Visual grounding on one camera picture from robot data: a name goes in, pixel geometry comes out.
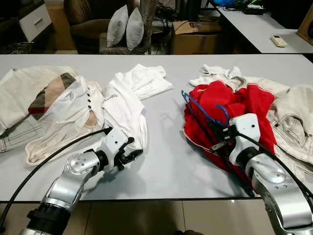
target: white table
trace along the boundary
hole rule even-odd
[[[270,15],[246,15],[241,11],[225,11],[218,8],[261,53],[313,53],[313,45],[299,37],[296,29],[286,29]],[[277,47],[271,36],[279,35],[286,47]]]
[[[313,64],[302,55],[1,55],[0,61],[0,77],[10,68],[69,65],[101,87],[116,72],[128,71],[138,63],[165,68],[167,79],[175,88],[143,101],[149,129],[145,156],[119,174],[98,173],[86,184],[89,190],[82,200],[246,197],[227,173],[186,142],[181,132],[184,101],[180,91],[192,89],[188,80],[199,75],[203,64],[224,68],[236,65],[243,75],[266,77],[290,86],[313,84]],[[40,201],[66,160],[59,158],[39,170],[17,201]],[[25,166],[23,147],[0,154],[0,202],[10,198],[30,170]]]

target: tiled floor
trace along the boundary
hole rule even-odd
[[[0,205],[0,212],[5,205]],[[17,235],[37,204],[14,204],[6,232]],[[79,203],[65,235],[274,235],[262,200],[137,201]]]

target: blue clothes hanger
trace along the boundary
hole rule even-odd
[[[222,105],[217,104],[217,105],[215,105],[215,107],[217,107],[217,108],[219,108],[219,109],[221,109],[221,110],[223,111],[223,113],[224,113],[224,115],[225,115],[225,118],[226,118],[226,122],[225,122],[225,123],[221,123],[219,120],[215,120],[214,118],[212,118],[212,117],[203,109],[203,107],[202,107],[197,101],[194,100],[193,97],[191,97],[189,94],[187,94],[187,93],[184,92],[183,90],[181,90],[181,95],[182,95],[182,97],[184,98],[186,104],[188,105],[188,107],[189,107],[189,109],[190,109],[190,111],[191,111],[192,113],[193,113],[193,110],[192,110],[191,105],[190,105],[190,103],[189,103],[190,100],[191,100],[191,101],[201,110],[201,112],[205,115],[206,121],[211,121],[211,122],[213,122],[214,124],[216,124],[216,125],[218,125],[219,127],[222,127],[222,128],[226,128],[226,127],[228,126],[228,123],[229,123],[229,115],[228,115],[226,109],[225,109]]]

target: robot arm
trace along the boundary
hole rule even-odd
[[[253,188],[264,201],[275,233],[313,235],[311,199],[304,196],[297,182],[277,161],[260,153],[257,145],[242,136],[232,136],[231,129],[234,128],[257,142],[260,138],[257,116],[246,114],[231,119],[224,136],[225,140],[235,138],[236,145],[229,159],[232,164],[245,169]],[[101,170],[109,171],[114,166],[122,170],[124,164],[141,153],[123,155],[124,147],[133,141],[120,130],[112,129],[102,138],[102,144],[96,151],[71,156],[39,208],[28,214],[31,221],[20,235],[62,235],[85,182]]]
[[[230,125],[255,141],[260,130],[257,116],[246,114],[230,120]],[[258,146],[236,136],[230,161],[245,169],[255,191],[261,195],[277,235],[313,235],[312,209],[295,180]]]
[[[124,164],[131,162],[142,152],[125,157],[124,148],[132,143],[132,137],[117,128],[111,128],[102,137],[101,145],[95,151],[87,150],[68,158],[65,168],[50,186],[39,208],[30,211],[30,222],[21,235],[61,235],[67,226],[70,214],[79,201],[87,180],[99,171],[110,171],[117,166],[120,170]]]

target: blue object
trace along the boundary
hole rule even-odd
[[[214,0],[214,3],[220,6],[227,6],[234,3],[235,0]]]
[[[188,105],[188,108],[192,111],[192,108],[191,108],[191,105],[189,104],[189,101],[191,100],[200,110],[201,112],[205,115],[205,119],[206,121],[211,121],[215,124],[217,124],[218,126],[222,127],[222,128],[226,128],[228,126],[228,123],[229,123],[229,115],[226,111],[226,109],[220,105],[220,104],[217,104],[215,105],[215,107],[221,109],[226,117],[226,123],[221,123],[219,120],[215,120],[214,118],[212,118],[209,114],[207,114],[207,112],[203,109],[203,107],[201,107],[201,105],[194,100],[193,97],[191,97],[189,94],[187,94],[186,92],[184,92],[183,90],[181,91],[181,95],[182,97],[184,98],[185,102],[187,103]]]

